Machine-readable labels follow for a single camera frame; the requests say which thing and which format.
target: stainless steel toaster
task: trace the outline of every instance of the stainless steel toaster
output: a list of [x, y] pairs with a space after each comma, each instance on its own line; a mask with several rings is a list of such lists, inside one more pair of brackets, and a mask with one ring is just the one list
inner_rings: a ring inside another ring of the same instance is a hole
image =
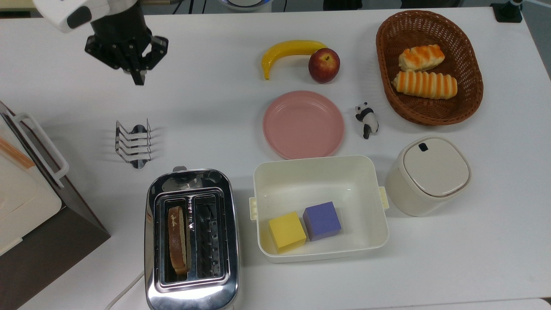
[[[187, 275], [178, 276], [168, 249], [168, 209], [186, 217]], [[152, 310], [228, 309], [240, 287], [235, 205], [228, 178], [210, 169], [165, 174], [148, 191], [145, 293]]]

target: wicker basket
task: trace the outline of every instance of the wicker basket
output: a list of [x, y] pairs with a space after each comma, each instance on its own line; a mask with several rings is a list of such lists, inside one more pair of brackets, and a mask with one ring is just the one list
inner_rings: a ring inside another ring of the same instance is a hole
[[[405, 49], [429, 44], [440, 45], [446, 58], [428, 72], [450, 74], [457, 79], [457, 95], [448, 100], [404, 95], [390, 83], [400, 71], [398, 56]], [[442, 15], [408, 10], [389, 17], [377, 32], [377, 55], [388, 101], [408, 121], [428, 126], [456, 124], [480, 106], [484, 86], [471, 42]]]

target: red apple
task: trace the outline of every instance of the red apple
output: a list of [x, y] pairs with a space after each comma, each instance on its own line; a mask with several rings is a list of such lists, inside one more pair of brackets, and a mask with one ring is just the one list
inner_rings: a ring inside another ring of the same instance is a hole
[[337, 76], [339, 68], [341, 67], [341, 60], [339, 55], [332, 49], [323, 48], [317, 50], [308, 62], [308, 71], [312, 78], [319, 84], [324, 84]]

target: foam block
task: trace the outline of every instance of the foam block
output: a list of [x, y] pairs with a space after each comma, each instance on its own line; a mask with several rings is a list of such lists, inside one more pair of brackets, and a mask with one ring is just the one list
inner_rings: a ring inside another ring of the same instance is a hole
[[306, 242], [306, 234], [296, 212], [269, 220], [268, 224], [278, 254], [296, 249]]
[[341, 231], [341, 223], [333, 202], [306, 208], [302, 218], [310, 241], [335, 236]]

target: pink plate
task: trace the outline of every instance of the pink plate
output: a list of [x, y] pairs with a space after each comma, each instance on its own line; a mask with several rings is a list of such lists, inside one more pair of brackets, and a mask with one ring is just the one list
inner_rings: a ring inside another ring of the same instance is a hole
[[305, 90], [272, 102], [262, 127], [272, 149], [286, 159], [329, 156], [344, 136], [343, 116], [335, 104]]

